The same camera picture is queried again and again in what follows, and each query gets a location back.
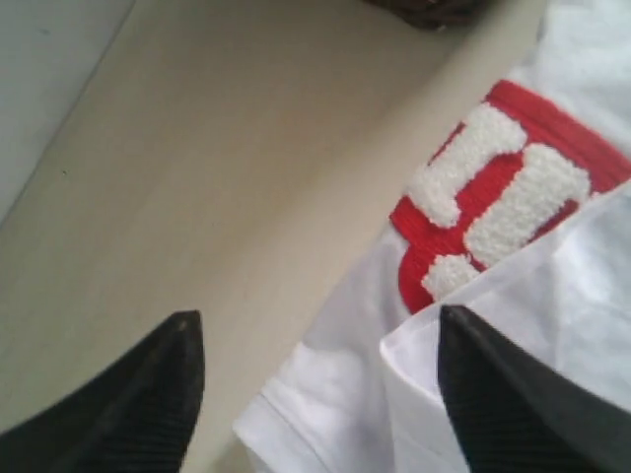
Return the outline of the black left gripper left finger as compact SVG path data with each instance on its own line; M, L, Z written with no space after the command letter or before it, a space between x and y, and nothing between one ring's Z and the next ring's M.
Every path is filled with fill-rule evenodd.
M90 382L1 435L4 472L177 472L205 386L201 315L167 317Z

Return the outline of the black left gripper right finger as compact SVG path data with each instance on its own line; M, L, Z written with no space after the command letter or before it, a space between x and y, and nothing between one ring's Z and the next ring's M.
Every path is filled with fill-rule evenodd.
M472 472L627 472L630 415L463 305L440 310L437 379Z

